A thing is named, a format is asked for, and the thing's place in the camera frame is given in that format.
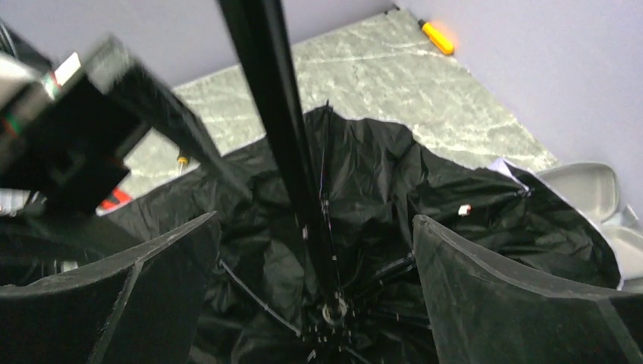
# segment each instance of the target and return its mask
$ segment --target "screwdriver handle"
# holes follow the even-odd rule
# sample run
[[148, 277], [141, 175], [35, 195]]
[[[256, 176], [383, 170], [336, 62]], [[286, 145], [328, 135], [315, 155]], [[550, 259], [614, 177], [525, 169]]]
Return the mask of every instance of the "screwdriver handle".
[[187, 166], [190, 165], [190, 157], [182, 149], [179, 149], [177, 162], [179, 162], [179, 174], [181, 174], [186, 170]]

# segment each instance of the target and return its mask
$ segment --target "umbrella rib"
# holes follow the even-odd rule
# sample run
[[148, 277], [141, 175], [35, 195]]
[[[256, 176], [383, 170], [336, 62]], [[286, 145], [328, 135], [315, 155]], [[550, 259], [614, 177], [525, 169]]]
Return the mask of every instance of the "umbrella rib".
[[379, 311], [377, 309], [372, 310], [371, 312], [368, 313], [368, 315], [374, 318], [380, 318], [380, 319], [383, 318], [383, 319], [399, 322], [405, 325], [431, 330], [431, 322], [429, 321], [428, 317], [424, 317], [424, 316], [406, 315], [406, 314], [397, 313], [397, 312], [384, 312], [384, 311]]
[[384, 286], [384, 283], [398, 278], [415, 268], [417, 268], [417, 262], [415, 256], [411, 252], [405, 259], [398, 259], [378, 271], [367, 283], [364, 284], [361, 290], [357, 291], [355, 298], [362, 298], [373, 290]]
[[266, 311], [270, 316], [272, 316], [274, 319], [279, 321], [279, 323], [281, 323], [283, 326], [289, 328], [292, 332], [294, 332], [297, 335], [297, 337], [301, 336], [301, 331], [298, 328], [294, 327], [291, 323], [286, 321], [285, 318], [279, 316], [279, 314], [276, 313], [273, 309], [271, 309], [270, 306], [268, 306], [268, 304], [264, 302], [264, 300], [262, 300], [254, 292], [252, 292], [252, 290], [250, 290], [250, 288], [246, 286], [246, 284], [243, 283], [243, 281], [241, 281], [241, 279], [237, 277], [236, 274], [234, 274], [230, 266], [228, 266], [223, 261], [223, 259], [219, 261], [219, 264], [232, 277], [232, 280], [234, 281], [234, 283], [236, 283], [243, 291], [245, 291], [246, 294], [252, 297], [252, 299], [255, 300], [255, 302], [257, 302], [264, 309], [264, 311]]
[[328, 186], [328, 181], [330, 180], [329, 174], [329, 165], [330, 160], [333, 155], [333, 133], [331, 130], [331, 111], [330, 102], [326, 100], [326, 107], [324, 108], [324, 148], [321, 151], [321, 172], [319, 173], [319, 202], [321, 203], [321, 209], [324, 214], [324, 220], [328, 224], [328, 244], [331, 248], [332, 259], [335, 268], [335, 274], [337, 275], [338, 287], [341, 290], [341, 276], [339, 265], [337, 264], [337, 250], [335, 249], [335, 243], [333, 241], [333, 230], [331, 227], [331, 206], [330, 206], [330, 191]]

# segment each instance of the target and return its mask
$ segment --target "umbrella canopy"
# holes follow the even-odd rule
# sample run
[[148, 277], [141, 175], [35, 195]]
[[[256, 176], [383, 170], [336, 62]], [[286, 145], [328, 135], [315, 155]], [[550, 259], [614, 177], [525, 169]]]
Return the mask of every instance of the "umbrella canopy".
[[148, 240], [218, 211], [221, 260], [190, 362], [437, 362], [425, 308], [431, 292], [422, 291], [412, 253], [416, 215], [541, 271], [618, 285], [606, 241], [530, 174], [464, 168], [419, 145], [401, 124], [345, 120], [327, 105], [306, 113], [304, 125], [318, 175], [332, 150], [325, 186], [347, 304], [341, 325], [322, 317], [315, 257], [266, 139], [224, 157], [252, 202], [196, 169], [104, 217]]
[[534, 270], [426, 216], [413, 224], [441, 362], [641, 362], [640, 293]]

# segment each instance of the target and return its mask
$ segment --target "wire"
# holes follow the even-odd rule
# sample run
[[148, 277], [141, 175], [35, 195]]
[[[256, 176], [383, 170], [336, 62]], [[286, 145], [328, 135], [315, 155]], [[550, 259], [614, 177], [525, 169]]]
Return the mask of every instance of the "wire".
[[19, 61], [20, 58], [18, 57], [18, 50], [16, 50], [16, 45], [14, 44], [14, 41], [11, 38], [11, 34], [9, 33], [9, 30], [5, 26], [5, 23], [2, 21], [0, 21], [0, 37], [2, 38], [2, 43], [4, 43], [4, 46], [5, 46], [3, 48], [8, 48], [6, 50], [11, 52], [10, 55], [12, 55], [14, 58], [16, 58]]

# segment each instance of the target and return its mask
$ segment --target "black pole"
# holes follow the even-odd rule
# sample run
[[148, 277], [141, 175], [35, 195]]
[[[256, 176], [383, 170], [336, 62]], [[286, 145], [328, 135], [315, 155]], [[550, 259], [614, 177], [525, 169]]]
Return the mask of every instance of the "black pole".
[[319, 282], [338, 313], [339, 282], [322, 214], [280, 0], [219, 0]]

